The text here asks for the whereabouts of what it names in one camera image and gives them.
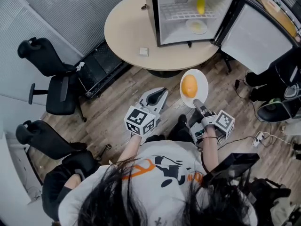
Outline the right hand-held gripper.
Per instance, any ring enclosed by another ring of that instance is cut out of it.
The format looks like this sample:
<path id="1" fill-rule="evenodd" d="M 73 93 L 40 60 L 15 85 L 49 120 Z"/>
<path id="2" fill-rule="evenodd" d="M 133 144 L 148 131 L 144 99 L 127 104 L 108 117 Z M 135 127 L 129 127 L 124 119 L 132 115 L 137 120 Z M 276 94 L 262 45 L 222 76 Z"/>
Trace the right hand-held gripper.
<path id="1" fill-rule="evenodd" d="M 193 104 L 195 110 L 189 120 L 189 129 L 195 144 L 201 142 L 206 128 L 210 125 L 215 127 L 217 136 L 222 135 L 224 139 L 229 137 L 235 123 L 232 116 L 223 110 L 220 110 L 218 114 L 209 111 L 199 99 L 194 99 Z"/>

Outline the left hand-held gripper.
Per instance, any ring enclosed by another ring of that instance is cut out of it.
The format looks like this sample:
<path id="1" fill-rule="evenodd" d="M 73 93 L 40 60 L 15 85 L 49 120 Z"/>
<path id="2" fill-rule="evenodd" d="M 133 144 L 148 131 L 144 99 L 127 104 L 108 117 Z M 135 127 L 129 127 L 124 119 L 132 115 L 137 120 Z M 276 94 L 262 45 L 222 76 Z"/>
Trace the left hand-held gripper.
<path id="1" fill-rule="evenodd" d="M 141 137 L 149 134 L 161 122 L 160 111 L 165 106 L 168 90 L 164 87 L 146 91 L 124 117 L 126 129 Z"/>

